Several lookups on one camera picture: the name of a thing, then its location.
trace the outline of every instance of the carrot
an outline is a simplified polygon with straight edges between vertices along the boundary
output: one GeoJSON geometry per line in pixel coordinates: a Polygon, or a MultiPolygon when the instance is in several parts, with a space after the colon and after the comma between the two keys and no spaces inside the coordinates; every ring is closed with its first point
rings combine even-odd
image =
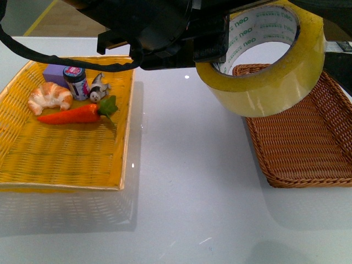
{"type": "Polygon", "coordinates": [[[110,115],[117,110],[116,96],[111,96],[110,98],[101,100],[99,105],[91,103],[75,109],[43,115],[38,117],[37,120],[51,125],[94,123],[100,120],[100,116],[106,116],[110,119],[110,115]]]}

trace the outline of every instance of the purple box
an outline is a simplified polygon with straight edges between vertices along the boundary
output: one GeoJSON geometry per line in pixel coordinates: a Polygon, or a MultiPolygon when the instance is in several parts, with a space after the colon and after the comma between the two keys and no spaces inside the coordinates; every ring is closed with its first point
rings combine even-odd
{"type": "Polygon", "coordinates": [[[45,81],[52,81],[69,89],[62,73],[65,67],[63,65],[49,64],[43,72],[45,81]]]}

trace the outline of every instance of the jar lid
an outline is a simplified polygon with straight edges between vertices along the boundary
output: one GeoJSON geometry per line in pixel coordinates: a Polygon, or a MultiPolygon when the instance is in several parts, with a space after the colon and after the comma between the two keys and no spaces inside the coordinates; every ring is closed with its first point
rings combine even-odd
{"type": "Polygon", "coordinates": [[[67,66],[63,70],[63,76],[66,81],[76,83],[85,78],[85,69],[78,67],[67,66]]]}

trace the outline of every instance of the tape core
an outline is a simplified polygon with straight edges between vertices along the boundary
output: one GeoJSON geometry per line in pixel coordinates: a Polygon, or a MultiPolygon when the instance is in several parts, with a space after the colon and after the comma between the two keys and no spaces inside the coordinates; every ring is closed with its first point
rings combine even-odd
{"type": "Polygon", "coordinates": [[[291,49],[299,33],[299,19],[287,7],[268,5],[250,9],[230,21],[226,62],[213,63],[212,66],[222,74],[231,75],[234,62],[245,51],[266,42],[286,43],[291,49]]]}

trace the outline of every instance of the small jar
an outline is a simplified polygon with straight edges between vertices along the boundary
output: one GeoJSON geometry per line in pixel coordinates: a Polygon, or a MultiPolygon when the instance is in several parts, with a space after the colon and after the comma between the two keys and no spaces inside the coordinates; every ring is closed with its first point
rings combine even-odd
{"type": "Polygon", "coordinates": [[[63,70],[63,76],[70,87],[73,98],[84,101],[89,97],[89,86],[85,69],[67,66],[63,70]]]}

